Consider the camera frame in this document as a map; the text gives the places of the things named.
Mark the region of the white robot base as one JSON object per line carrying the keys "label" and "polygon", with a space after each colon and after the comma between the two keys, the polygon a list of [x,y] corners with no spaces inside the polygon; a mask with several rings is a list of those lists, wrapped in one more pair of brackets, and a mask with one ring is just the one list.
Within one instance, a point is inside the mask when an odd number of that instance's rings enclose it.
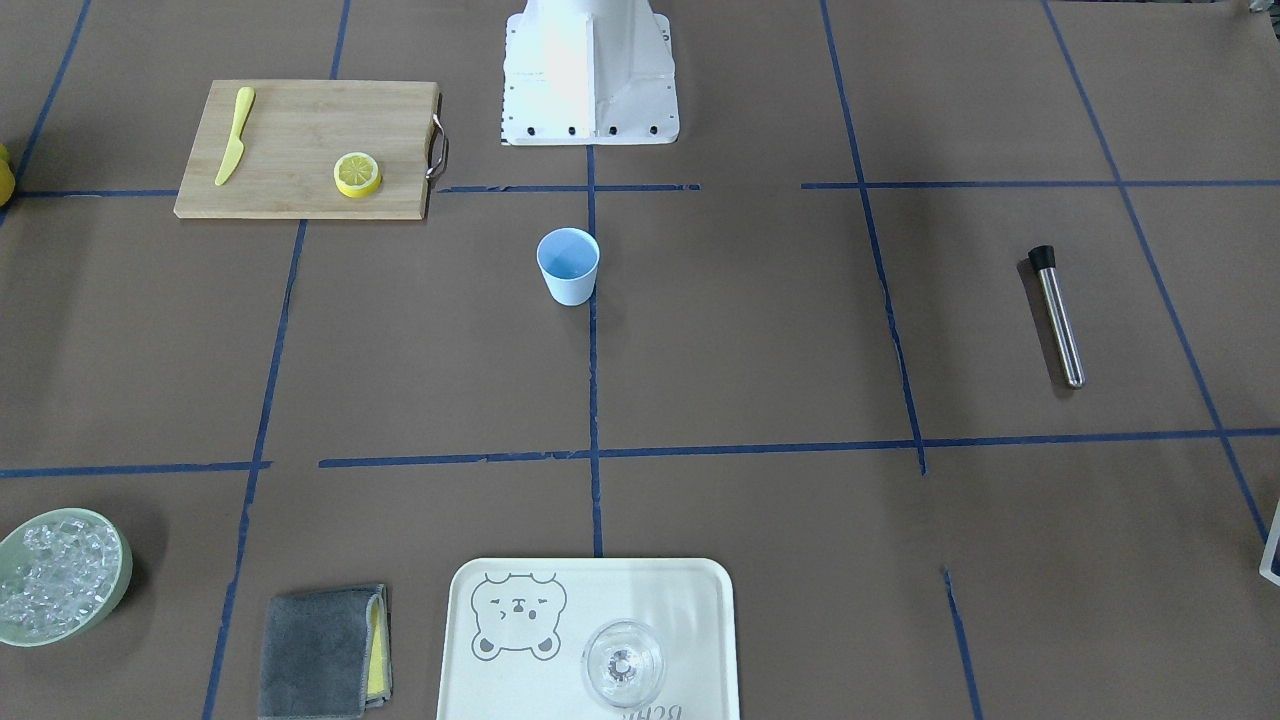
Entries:
{"label": "white robot base", "polygon": [[669,19],[648,1],[529,1],[504,31],[500,141],[673,143],[681,120]]}

